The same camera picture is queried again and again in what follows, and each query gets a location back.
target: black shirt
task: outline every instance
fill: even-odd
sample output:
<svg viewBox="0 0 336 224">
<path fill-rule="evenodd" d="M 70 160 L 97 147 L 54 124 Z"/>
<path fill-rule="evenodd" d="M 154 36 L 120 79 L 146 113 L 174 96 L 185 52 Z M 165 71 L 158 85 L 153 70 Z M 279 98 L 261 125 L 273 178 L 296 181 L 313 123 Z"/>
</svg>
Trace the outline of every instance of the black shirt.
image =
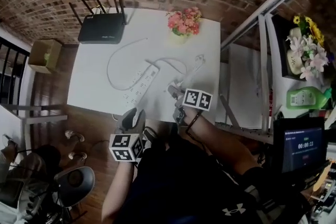
<svg viewBox="0 0 336 224">
<path fill-rule="evenodd" d="M 114 223 L 298 223 L 303 196 L 252 168 L 233 179 L 213 157 L 181 138 L 144 152 Z"/>
</svg>

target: router antenna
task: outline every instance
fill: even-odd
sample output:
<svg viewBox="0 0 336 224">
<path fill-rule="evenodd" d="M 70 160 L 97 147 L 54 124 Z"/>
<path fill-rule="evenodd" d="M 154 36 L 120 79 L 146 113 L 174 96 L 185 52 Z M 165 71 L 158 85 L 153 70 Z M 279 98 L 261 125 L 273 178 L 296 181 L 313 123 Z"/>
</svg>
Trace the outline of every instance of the router antenna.
<svg viewBox="0 0 336 224">
<path fill-rule="evenodd" d="M 124 20 L 124 25 L 126 25 L 126 17 L 125 17 L 125 11 L 124 11 L 124 3 L 122 0 L 119 0 L 119 4 L 120 4 L 120 9 L 121 9 L 121 13 L 122 13 L 122 18 Z"/>
<path fill-rule="evenodd" d="M 106 13 L 106 11 L 105 11 L 103 5 L 100 3 L 100 1 L 97 0 L 97 2 L 98 2 L 98 5 L 100 6 L 101 10 L 102 10 L 104 13 Z"/>
<path fill-rule="evenodd" d="M 88 8 L 88 10 L 90 11 L 91 14 L 94 14 L 92 9 L 89 7 L 89 5 L 86 3 L 85 0 L 82 0 L 82 2 L 84 3 L 84 5 L 86 6 L 86 8 Z"/>
<path fill-rule="evenodd" d="M 114 1 L 114 4 L 115 4 L 115 8 L 117 9 L 117 13 L 119 13 L 117 0 L 113 0 L 113 1 Z"/>
<path fill-rule="evenodd" d="M 74 8 L 73 4 L 72 4 L 72 3 L 69 3 L 69 5 L 70 5 L 70 8 L 72 9 L 72 12 L 74 13 L 75 17 L 77 18 L 79 24 L 80 24 L 80 25 L 83 25 L 82 21 L 81 21 L 80 18 L 78 17 L 77 12 L 75 11 L 75 8 Z"/>
</svg>

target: black railing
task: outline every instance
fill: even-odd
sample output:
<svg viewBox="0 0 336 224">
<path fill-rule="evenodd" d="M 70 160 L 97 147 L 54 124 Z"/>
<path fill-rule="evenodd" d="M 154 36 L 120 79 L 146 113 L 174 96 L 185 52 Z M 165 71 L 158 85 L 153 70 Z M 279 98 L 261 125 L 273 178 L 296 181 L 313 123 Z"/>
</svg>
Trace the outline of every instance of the black railing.
<svg viewBox="0 0 336 224">
<path fill-rule="evenodd" d="M 1 104 L 19 104 L 22 77 L 28 57 L 29 52 L 0 37 Z"/>
</svg>

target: bottle label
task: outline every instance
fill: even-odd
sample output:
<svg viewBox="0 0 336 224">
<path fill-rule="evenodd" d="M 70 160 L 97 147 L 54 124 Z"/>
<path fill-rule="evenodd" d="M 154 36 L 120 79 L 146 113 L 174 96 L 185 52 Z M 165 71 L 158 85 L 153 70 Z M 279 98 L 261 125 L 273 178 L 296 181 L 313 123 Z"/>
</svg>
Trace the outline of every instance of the bottle label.
<svg viewBox="0 0 336 224">
<path fill-rule="evenodd" d="M 290 104 L 292 106 L 315 105 L 316 98 L 312 92 L 303 90 L 297 94 L 290 95 Z"/>
</svg>

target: computer screen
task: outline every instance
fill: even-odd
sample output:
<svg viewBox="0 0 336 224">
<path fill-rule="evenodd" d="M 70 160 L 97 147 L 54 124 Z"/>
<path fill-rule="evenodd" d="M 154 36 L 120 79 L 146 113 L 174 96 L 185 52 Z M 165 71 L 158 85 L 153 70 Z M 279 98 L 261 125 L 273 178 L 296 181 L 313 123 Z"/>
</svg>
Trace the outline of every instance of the computer screen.
<svg viewBox="0 0 336 224">
<path fill-rule="evenodd" d="M 292 172 L 322 161 L 322 128 L 285 131 L 282 172 Z"/>
</svg>

